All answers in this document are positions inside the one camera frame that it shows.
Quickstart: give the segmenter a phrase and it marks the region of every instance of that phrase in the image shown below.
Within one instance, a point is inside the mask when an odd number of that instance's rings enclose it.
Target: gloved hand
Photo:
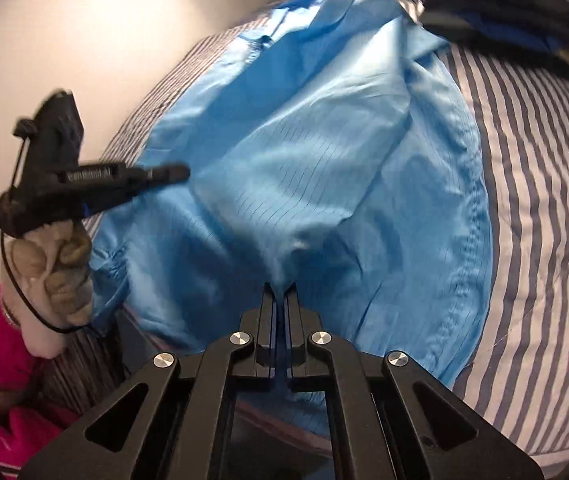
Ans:
[[[93,307],[88,261],[91,240],[81,222],[45,225],[7,245],[7,259],[23,294],[57,328],[87,324]],[[2,265],[0,296],[6,314],[22,331],[31,355],[52,359],[66,336],[48,329],[27,308]]]

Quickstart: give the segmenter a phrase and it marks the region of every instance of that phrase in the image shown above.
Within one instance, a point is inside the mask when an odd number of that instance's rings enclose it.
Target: black plastic bracket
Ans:
[[[338,480],[542,480],[536,463],[402,351],[359,352],[284,298],[288,377],[327,400]],[[50,443],[22,480],[218,480],[236,393],[274,377],[268,286],[240,330],[205,352],[163,353]]]
[[[338,479],[542,480],[531,458],[407,354],[374,356],[324,332],[295,287],[285,312],[290,384],[325,392]]]

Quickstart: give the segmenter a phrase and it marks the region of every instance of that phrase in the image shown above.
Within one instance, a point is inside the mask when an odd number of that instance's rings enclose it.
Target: black tool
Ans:
[[[84,128],[73,95],[59,91],[31,119],[21,119],[14,135],[23,139],[13,182],[0,197],[0,230],[18,238],[44,224],[82,220],[129,202],[151,187],[184,182],[184,164],[151,169],[122,162],[79,164]],[[28,151],[20,184],[15,179],[24,143]]]
[[[411,357],[359,352],[324,332],[295,288],[283,307],[290,386],[325,392],[338,480],[542,480],[531,458]],[[266,286],[238,332],[201,354],[157,355],[18,478],[220,479],[236,393],[274,378],[276,312]]]

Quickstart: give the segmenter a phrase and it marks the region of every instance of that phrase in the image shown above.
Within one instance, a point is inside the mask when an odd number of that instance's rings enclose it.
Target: blue cloth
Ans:
[[[279,296],[296,282],[330,332],[404,349],[452,384],[482,331],[492,243],[479,131],[446,47],[394,0],[294,0],[236,38],[139,160],[186,161],[188,185],[101,221],[98,320],[126,299],[143,329],[199,351],[264,282]],[[326,433],[319,402],[270,406]]]
[[[563,49],[563,44],[552,36],[530,32],[510,23],[495,22],[479,12],[458,12],[471,27],[488,38],[521,46],[535,52],[553,54]]]

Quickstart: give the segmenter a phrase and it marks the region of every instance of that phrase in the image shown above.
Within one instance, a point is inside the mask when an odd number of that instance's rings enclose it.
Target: pink fabric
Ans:
[[[42,360],[27,352],[20,331],[8,325],[0,310],[0,390],[26,388],[41,364]],[[22,467],[76,418],[52,406],[11,409],[6,423],[0,425],[0,465]]]

